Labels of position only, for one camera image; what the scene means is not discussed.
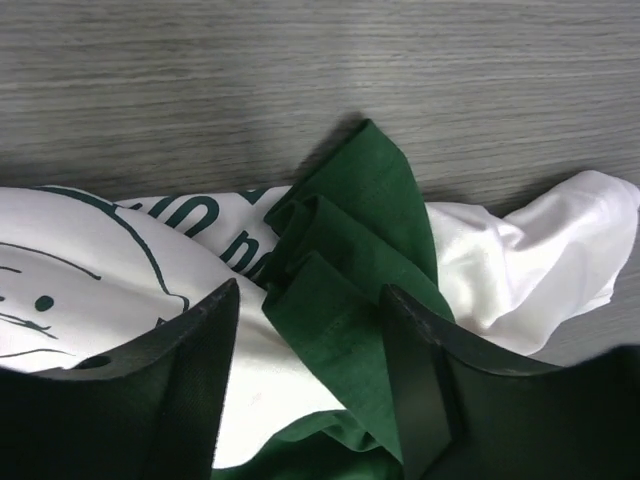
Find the white fabric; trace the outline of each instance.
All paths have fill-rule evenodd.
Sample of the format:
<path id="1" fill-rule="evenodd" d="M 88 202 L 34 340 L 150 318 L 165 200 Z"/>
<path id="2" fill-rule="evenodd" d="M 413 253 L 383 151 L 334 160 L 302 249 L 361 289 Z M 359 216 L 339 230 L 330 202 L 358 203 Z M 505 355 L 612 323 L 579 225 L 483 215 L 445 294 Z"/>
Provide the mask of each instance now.
<path id="1" fill-rule="evenodd" d="M 264 292 L 218 258 L 256 271 L 277 241 L 262 219 L 287 188 L 118 205 L 73 189 L 0 188 L 0 365 L 71 367 L 233 277 L 240 323 L 214 466 L 248 461 L 302 416 L 342 409 L 264 317 Z M 440 288 L 456 321 L 513 351 L 540 349 L 562 321 L 610 300 L 639 205 L 635 186 L 597 172 L 504 219 L 428 203 Z"/>
<path id="2" fill-rule="evenodd" d="M 262 289 L 145 213 L 96 199 L 107 214 L 87 203 L 95 197 L 65 191 L 85 201 L 0 188 L 0 365 L 72 367 L 181 313 L 171 295 L 194 305 L 233 277 L 240 318 L 214 467 L 248 461 L 308 413 L 344 409 L 268 322 Z M 38 312 L 43 296 L 54 303 Z"/>

